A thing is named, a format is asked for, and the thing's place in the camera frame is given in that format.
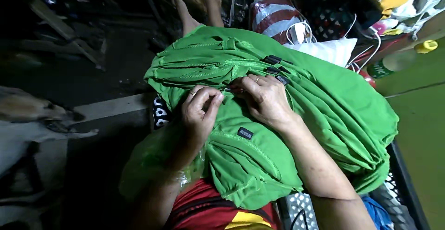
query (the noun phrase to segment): green bottle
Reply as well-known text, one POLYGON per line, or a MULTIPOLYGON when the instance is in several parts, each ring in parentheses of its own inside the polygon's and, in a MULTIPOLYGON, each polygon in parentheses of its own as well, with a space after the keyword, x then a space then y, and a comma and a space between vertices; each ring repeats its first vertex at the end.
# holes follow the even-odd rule
POLYGON ((380 79, 394 72, 408 68, 415 63, 417 54, 426 54, 438 47, 436 41, 429 40, 416 45, 413 49, 395 52, 367 67, 368 74, 380 79))

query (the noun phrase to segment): blue fabric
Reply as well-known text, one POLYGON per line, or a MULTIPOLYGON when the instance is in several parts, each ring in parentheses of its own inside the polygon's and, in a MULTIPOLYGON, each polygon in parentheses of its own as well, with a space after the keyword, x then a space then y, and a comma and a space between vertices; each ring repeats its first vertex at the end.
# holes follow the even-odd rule
POLYGON ((371 199, 369 196, 362 197, 362 200, 372 221, 374 221, 377 230, 394 229, 394 224, 392 223, 388 212, 379 203, 371 199))

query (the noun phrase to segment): leg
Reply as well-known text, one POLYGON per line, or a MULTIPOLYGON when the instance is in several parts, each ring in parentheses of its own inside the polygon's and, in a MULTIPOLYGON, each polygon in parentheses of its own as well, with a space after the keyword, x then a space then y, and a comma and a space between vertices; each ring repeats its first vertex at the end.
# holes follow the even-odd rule
POLYGON ((193 19, 193 17, 190 15, 186 3, 183 0, 172 0, 172 4, 178 10, 179 17, 181 18, 183 36, 190 33, 191 31, 193 31, 193 29, 199 26, 199 22, 193 19))
POLYGON ((207 14, 210 26, 224 27, 221 19, 221 0, 206 0, 207 14))

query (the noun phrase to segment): clear plastic bag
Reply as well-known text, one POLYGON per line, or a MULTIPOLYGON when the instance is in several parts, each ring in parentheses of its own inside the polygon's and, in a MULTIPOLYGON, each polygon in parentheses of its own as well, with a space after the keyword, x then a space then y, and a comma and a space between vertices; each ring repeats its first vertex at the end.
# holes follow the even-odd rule
POLYGON ((167 176, 181 184, 181 191, 203 176, 205 146, 199 151, 193 162, 180 172, 172 173, 169 166, 165 164, 171 153, 181 144, 183 132, 182 124, 173 121, 149 134, 136 145, 130 159, 125 164, 119 183, 119 192, 127 200, 132 201, 147 185, 165 179, 167 176))

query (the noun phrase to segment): person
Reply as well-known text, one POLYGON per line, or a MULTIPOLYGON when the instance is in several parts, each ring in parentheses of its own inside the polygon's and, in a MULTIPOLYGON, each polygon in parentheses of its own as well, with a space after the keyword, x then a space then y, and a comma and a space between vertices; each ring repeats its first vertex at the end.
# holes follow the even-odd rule
MULTIPOLYGON (((200 24, 182 0, 173 0, 184 35, 200 24)), ((206 0, 210 25, 223 27, 220 0, 206 0)), ((273 76, 249 74, 231 86, 259 122, 275 130, 290 149, 298 174, 309 192, 320 229, 375 230, 361 198, 334 160, 287 102, 284 85, 273 76)), ((255 211, 236 208, 219 195, 208 179, 179 193, 178 177, 197 156, 213 129, 224 95, 197 85, 182 104, 186 132, 167 160, 162 179, 152 182, 137 201, 130 228, 139 229, 278 229, 280 221, 269 203, 255 211)))

